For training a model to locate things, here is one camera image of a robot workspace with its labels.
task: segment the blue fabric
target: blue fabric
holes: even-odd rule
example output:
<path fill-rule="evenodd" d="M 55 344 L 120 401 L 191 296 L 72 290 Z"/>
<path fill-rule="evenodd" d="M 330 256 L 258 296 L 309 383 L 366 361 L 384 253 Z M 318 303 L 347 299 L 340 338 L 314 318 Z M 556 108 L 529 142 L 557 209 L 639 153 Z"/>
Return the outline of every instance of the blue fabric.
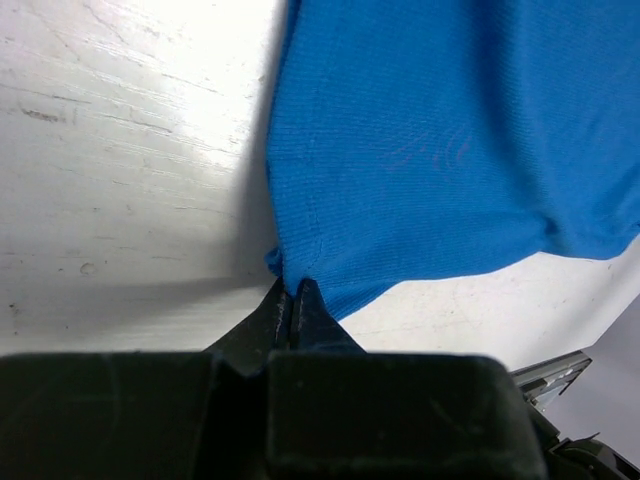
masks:
<path fill-rule="evenodd" d="M 640 231 L 638 1 L 301 0 L 283 52 L 268 262 L 336 318 Z"/>

